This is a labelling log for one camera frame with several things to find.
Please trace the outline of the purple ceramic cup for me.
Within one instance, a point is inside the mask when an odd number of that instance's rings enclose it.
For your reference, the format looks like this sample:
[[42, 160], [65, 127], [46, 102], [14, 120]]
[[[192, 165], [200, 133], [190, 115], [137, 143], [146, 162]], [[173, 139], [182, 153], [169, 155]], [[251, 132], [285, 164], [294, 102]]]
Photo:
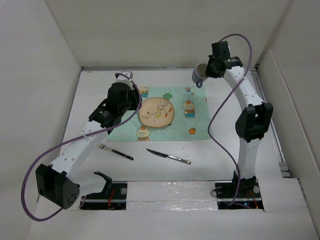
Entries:
[[191, 79], [195, 83], [197, 88], [201, 88], [204, 81], [208, 79], [208, 77], [206, 76], [206, 69], [206, 63], [199, 63], [192, 72]]

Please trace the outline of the beige patterned plate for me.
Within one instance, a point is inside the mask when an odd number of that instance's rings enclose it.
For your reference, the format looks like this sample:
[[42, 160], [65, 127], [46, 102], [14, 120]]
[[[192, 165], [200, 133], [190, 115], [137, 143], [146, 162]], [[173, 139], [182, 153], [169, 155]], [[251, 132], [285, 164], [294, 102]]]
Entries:
[[164, 128], [174, 120], [174, 106], [161, 97], [148, 98], [142, 103], [138, 116], [140, 122], [146, 127]]

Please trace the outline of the steak knife black blade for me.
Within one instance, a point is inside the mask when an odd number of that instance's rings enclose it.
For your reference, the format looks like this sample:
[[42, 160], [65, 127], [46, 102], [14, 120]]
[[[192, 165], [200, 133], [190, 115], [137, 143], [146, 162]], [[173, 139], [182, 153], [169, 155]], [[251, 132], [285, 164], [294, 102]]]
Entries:
[[151, 150], [151, 149], [148, 149], [148, 148], [147, 148], [146, 150], [147, 150], [148, 152], [150, 152], [150, 153], [152, 153], [152, 154], [154, 154], [154, 155], [157, 155], [157, 156], [159, 156], [159, 157], [162, 157], [162, 158], [172, 159], [172, 160], [175, 160], [175, 161], [178, 161], [178, 162], [187, 164], [187, 165], [190, 165], [190, 164], [191, 164], [191, 161], [186, 160], [186, 159], [183, 159], [183, 158], [180, 158], [180, 157], [177, 157], [177, 156], [165, 154], [165, 153], [158, 152], [158, 151], [155, 151], [155, 150]]

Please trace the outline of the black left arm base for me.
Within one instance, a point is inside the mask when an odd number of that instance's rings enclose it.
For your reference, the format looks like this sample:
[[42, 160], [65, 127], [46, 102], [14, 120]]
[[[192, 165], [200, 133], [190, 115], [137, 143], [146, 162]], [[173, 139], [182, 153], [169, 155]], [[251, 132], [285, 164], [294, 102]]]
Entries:
[[79, 208], [81, 210], [126, 210], [128, 182], [113, 181], [111, 177], [100, 171], [95, 171], [94, 174], [103, 178], [103, 188], [83, 196]]

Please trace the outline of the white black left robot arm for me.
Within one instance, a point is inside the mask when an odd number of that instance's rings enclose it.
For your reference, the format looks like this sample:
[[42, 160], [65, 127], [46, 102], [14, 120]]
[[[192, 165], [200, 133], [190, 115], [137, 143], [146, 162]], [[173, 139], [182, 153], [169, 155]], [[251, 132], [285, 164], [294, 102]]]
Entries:
[[139, 91], [132, 80], [116, 80], [107, 98], [89, 116], [80, 139], [73, 141], [49, 165], [37, 167], [38, 193], [62, 209], [70, 208], [81, 192], [75, 180], [77, 170], [98, 143], [119, 127], [124, 114], [138, 108], [139, 102]]

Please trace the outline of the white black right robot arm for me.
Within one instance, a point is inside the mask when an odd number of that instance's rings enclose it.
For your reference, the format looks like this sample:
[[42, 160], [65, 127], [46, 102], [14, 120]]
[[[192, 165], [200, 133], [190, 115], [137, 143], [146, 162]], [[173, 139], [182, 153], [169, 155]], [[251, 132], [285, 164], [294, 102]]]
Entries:
[[269, 129], [274, 108], [259, 97], [247, 78], [241, 60], [231, 57], [227, 41], [213, 43], [211, 48], [205, 75], [223, 78], [232, 88], [241, 108], [241, 114], [235, 122], [240, 147], [231, 191], [235, 196], [243, 197], [256, 182], [258, 147]]

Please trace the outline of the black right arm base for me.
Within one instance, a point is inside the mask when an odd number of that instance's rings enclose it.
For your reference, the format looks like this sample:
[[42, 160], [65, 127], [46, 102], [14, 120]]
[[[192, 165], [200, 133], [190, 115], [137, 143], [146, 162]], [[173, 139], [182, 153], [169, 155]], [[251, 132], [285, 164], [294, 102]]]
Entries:
[[233, 175], [232, 181], [218, 181], [211, 195], [217, 200], [219, 210], [257, 209], [263, 210], [264, 205], [257, 178], [241, 179], [238, 186], [238, 176]]

